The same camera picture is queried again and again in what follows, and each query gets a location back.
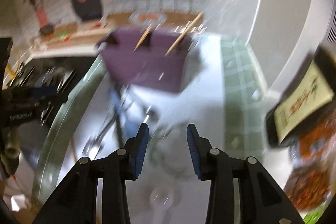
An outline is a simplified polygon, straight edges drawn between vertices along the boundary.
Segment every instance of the food package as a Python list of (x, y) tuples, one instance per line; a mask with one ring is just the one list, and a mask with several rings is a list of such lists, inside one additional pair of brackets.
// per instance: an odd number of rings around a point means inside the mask
[(318, 208), (316, 211), (308, 213), (303, 221), (305, 224), (315, 224), (320, 217), (322, 216), (322, 214), (324, 213), (325, 210), (325, 206), (321, 206), (321, 208)]
[(324, 160), (328, 155), (336, 153), (334, 135), (336, 133), (336, 110), (332, 111), (326, 118), (308, 131), (303, 133), (289, 149), (290, 157), (295, 168), (308, 166), (320, 161), (322, 155)]
[(294, 169), (283, 191), (299, 212), (310, 212), (330, 195), (330, 171), (318, 164)]
[(303, 78), (293, 80), (283, 100), (265, 118), (271, 147), (288, 147), (336, 109), (336, 65), (329, 54), (319, 47)]
[(321, 211), (336, 191), (336, 110), (301, 135), (290, 152), (294, 170), (284, 192), (298, 211)]

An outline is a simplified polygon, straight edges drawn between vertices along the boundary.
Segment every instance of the bamboo skewer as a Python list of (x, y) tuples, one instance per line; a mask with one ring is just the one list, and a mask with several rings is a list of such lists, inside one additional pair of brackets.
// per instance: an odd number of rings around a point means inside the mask
[(12, 70), (12, 68), (10, 67), (10, 65), (6, 65), (6, 71), (9, 74), (9, 76), (14, 79), (14, 77), (16, 76), (16, 73)]
[(175, 40), (175, 42), (170, 46), (167, 50), (165, 56), (170, 54), (172, 50), (181, 42), (181, 40), (185, 37), (185, 35), (191, 30), (191, 28), (195, 25), (195, 23), (203, 16), (203, 12), (200, 12), (197, 17), (190, 23), (188, 27), (184, 30), (184, 32)]
[(145, 40), (145, 38), (147, 37), (147, 35), (149, 34), (149, 32), (151, 31), (152, 26), (149, 25), (148, 28), (145, 30), (145, 32), (143, 33), (143, 35), (141, 36), (139, 42), (137, 43), (137, 45), (134, 48), (134, 51), (141, 45), (141, 43)]

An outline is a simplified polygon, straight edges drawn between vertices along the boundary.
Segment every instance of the metal screw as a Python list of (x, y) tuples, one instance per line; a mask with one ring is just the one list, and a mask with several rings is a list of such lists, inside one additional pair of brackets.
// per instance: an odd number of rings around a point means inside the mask
[(286, 218), (282, 218), (279, 220), (279, 224), (291, 224), (292, 221)]
[(119, 156), (122, 156), (122, 155), (125, 155), (126, 154), (126, 150), (125, 149), (118, 149), (117, 150), (117, 154), (119, 155)]
[(219, 150), (217, 148), (211, 148), (210, 149), (210, 154), (212, 154), (212, 155), (218, 155), (219, 154)]
[(82, 157), (82, 158), (79, 159), (80, 164), (87, 164), (88, 162), (89, 162), (88, 157)]
[(254, 158), (254, 157), (248, 157), (248, 158), (247, 158), (247, 161), (248, 161), (250, 164), (256, 164), (256, 163), (257, 163), (257, 159)]

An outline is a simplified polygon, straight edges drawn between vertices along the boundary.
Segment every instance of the yellow label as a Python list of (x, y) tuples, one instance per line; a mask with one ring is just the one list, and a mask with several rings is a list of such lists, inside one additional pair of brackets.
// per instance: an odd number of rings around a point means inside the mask
[(282, 142), (303, 119), (329, 103), (333, 97), (333, 90), (313, 61), (300, 85), (274, 111), (279, 142)]

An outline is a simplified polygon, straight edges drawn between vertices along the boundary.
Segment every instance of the purple cloth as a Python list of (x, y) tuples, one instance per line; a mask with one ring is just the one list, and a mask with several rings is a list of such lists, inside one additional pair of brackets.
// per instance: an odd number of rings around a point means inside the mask
[(150, 32), (140, 47), (133, 51), (144, 30), (119, 28), (106, 37), (107, 47), (101, 52), (112, 79), (125, 85), (134, 84), (156, 90), (178, 93), (191, 37), (186, 35), (168, 56), (165, 53), (179, 33), (168, 30)]

